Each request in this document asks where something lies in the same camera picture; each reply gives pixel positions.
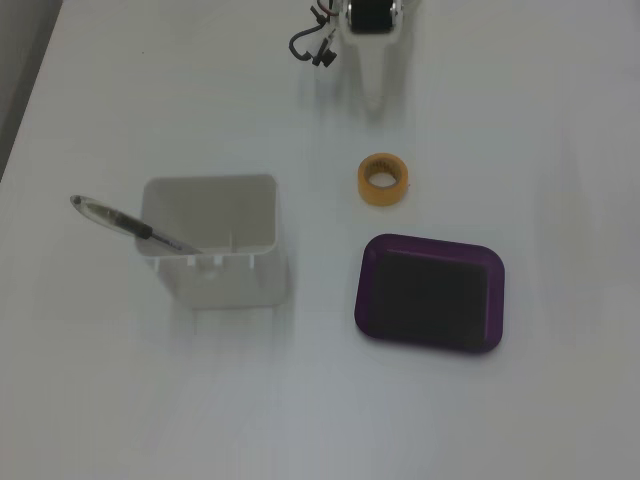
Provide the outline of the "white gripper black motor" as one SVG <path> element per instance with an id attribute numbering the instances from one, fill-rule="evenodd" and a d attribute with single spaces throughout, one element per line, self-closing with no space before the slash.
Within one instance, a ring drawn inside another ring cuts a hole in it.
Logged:
<path id="1" fill-rule="evenodd" d="M 349 0 L 342 6 L 342 33 L 360 40 L 393 36 L 403 24 L 403 2 L 397 0 Z M 362 95 L 368 110 L 382 110 L 394 93 L 393 47 L 379 42 L 354 47 L 360 71 Z"/>

